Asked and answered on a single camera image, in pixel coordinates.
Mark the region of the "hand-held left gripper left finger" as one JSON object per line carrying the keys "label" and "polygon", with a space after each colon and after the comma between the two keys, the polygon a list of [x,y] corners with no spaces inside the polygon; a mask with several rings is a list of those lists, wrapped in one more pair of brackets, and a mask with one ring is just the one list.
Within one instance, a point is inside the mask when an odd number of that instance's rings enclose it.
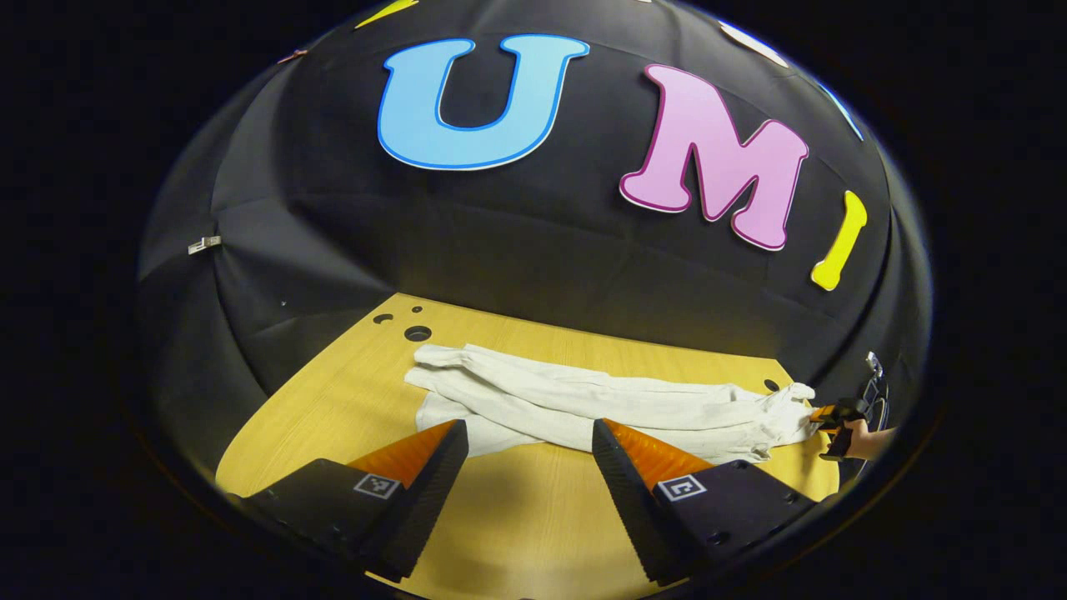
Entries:
{"label": "hand-held left gripper left finger", "polygon": [[411,577],[468,458],[468,424],[450,419],[340,463],[308,461],[232,501],[313,554],[398,583]]}

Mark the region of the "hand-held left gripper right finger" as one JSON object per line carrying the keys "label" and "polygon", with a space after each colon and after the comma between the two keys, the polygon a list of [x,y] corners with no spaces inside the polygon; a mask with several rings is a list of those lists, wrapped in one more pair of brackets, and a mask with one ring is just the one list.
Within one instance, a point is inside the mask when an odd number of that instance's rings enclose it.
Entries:
{"label": "hand-held left gripper right finger", "polygon": [[815,501],[746,460],[712,464],[614,419],[592,455],[644,577],[662,586],[754,558]]}

